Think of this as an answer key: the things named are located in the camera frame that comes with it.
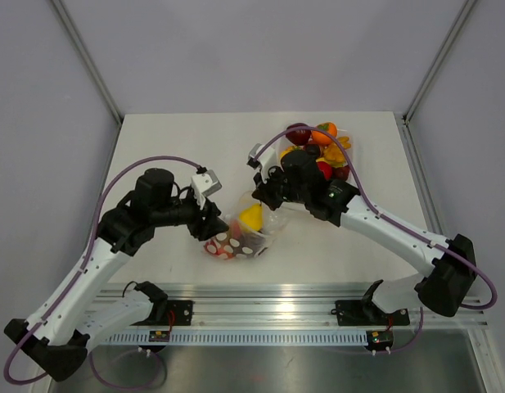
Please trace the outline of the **white plastic food tray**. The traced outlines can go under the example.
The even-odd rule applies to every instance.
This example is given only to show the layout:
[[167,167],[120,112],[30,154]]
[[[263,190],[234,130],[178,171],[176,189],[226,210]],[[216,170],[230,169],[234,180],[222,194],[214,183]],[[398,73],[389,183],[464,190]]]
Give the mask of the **white plastic food tray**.
[[[347,131],[343,130],[343,129],[338,129],[338,134],[337,136],[335,137],[335,140],[338,141],[339,137],[349,137],[350,138],[350,143],[351,143],[351,148],[348,149],[346,152],[348,154],[348,156],[351,158],[351,153],[352,153],[352,145],[353,145],[353,140],[352,138],[350,137],[350,135],[348,134]],[[307,144],[315,144],[313,141],[312,141],[312,138],[309,139],[308,143]],[[282,138],[280,138],[278,141],[277,141],[277,161],[278,163],[280,163],[280,155],[282,153],[282,151],[284,151],[286,148],[288,148],[289,146],[293,146],[292,143],[290,143],[285,136],[283,136]],[[319,157],[318,159],[314,159],[316,161],[316,163],[318,161],[325,161],[322,157]]]

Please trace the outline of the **yellow lemon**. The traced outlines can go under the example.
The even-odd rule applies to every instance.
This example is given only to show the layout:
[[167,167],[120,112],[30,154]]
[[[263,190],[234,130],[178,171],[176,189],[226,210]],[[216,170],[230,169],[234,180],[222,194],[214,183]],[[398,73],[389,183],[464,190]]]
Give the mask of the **yellow lemon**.
[[244,229],[259,232],[263,227],[263,207],[259,203],[253,204],[244,209],[238,219]]

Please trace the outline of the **clear zip top bag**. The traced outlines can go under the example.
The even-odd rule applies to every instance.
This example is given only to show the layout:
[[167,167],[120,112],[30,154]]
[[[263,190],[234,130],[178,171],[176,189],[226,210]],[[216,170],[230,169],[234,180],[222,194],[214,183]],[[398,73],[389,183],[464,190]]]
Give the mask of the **clear zip top bag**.
[[220,260],[248,260],[260,257],[279,237],[294,214],[293,210],[270,210],[245,192],[223,221],[228,229],[212,236],[203,250]]

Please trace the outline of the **purple grape bunch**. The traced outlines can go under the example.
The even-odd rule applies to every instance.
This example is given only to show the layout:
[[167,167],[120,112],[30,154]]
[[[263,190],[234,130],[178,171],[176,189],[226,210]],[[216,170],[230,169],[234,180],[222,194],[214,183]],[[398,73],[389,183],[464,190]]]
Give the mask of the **purple grape bunch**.
[[255,258],[264,253],[268,247],[268,239],[262,233],[246,232],[237,238],[238,246],[234,247],[236,255]]

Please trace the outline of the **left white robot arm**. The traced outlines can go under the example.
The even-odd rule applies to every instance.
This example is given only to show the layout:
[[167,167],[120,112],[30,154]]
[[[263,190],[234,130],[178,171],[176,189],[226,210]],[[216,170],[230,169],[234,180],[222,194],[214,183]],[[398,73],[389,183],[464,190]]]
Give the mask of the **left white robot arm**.
[[211,170],[201,168],[187,193],[174,194],[174,175],[148,169],[108,210],[76,265],[52,295],[28,318],[14,318],[5,334],[56,382],[74,374],[105,339],[135,323],[150,326],[168,318],[168,296],[154,283],[138,283],[133,292],[88,317],[86,311],[105,284],[155,235],[157,228],[187,227],[202,242],[228,230],[209,197],[222,187]]

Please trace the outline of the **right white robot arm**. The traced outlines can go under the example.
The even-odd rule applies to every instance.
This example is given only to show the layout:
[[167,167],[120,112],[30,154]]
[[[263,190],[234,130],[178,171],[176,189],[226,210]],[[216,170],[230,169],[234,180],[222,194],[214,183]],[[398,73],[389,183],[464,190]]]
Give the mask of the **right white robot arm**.
[[296,203],[316,219],[348,229],[383,246],[415,269],[415,274],[394,281],[379,279],[348,314],[355,324],[383,324],[401,309],[424,306],[453,317],[476,280],[470,239],[454,239],[418,228],[371,207],[358,187],[325,175],[304,150],[276,160],[275,151],[259,159],[249,157],[255,169],[253,198],[270,210]]

